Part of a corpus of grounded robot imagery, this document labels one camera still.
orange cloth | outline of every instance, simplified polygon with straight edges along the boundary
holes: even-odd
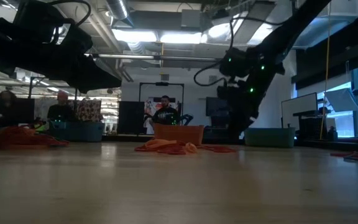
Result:
[[[158,152],[169,155],[185,155],[197,153],[197,149],[206,149],[213,152],[227,153],[235,152],[225,146],[195,146],[192,143],[181,141],[168,141],[164,139],[153,139],[146,142],[143,146],[135,148],[137,152]]]
[[[6,127],[0,129],[0,148],[20,149],[21,146],[39,147],[39,146],[67,146],[68,141],[58,141],[52,136],[44,134],[35,134],[34,129],[23,127]]]

black shirt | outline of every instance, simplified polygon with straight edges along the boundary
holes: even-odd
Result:
[[[53,105],[49,108],[48,119],[52,121],[75,121],[72,108],[68,105]]]
[[[14,105],[9,107],[7,106],[0,106],[0,127],[7,127],[7,126],[16,126],[19,124],[17,119],[17,110],[15,110]]]
[[[175,125],[179,122],[179,113],[172,107],[161,108],[155,112],[153,122],[165,125]]]

man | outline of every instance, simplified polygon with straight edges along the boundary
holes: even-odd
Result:
[[[57,104],[49,108],[48,119],[51,121],[75,121],[74,111],[67,105],[68,95],[64,91],[57,94]]]
[[[179,113],[169,105],[169,97],[161,97],[161,105],[158,111],[155,112],[152,121],[154,123],[165,124],[165,125],[176,125],[179,122]]]

whiteboard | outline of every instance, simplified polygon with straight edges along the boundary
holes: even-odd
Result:
[[[299,120],[294,113],[301,113],[305,111],[317,110],[317,93],[312,93],[298,98],[285,100],[281,102],[283,128],[290,127],[299,130]]]

robotic arm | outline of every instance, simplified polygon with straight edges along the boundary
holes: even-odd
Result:
[[[53,6],[68,2],[86,4],[89,11],[85,18],[75,23]],[[0,71],[13,75],[16,67],[24,68],[66,81],[82,93],[121,86],[121,80],[84,55],[93,43],[79,25],[91,14],[90,10],[89,3],[83,0],[21,1],[13,23],[0,18]],[[71,26],[58,44],[58,28],[64,24]]]
[[[219,71],[234,86],[218,87],[218,97],[230,106],[228,131],[232,138],[247,129],[259,115],[259,105],[276,73],[284,74],[283,60],[296,39],[331,0],[307,0],[282,26],[259,45],[241,51],[231,47],[220,61]],[[236,77],[246,81],[235,82]]]

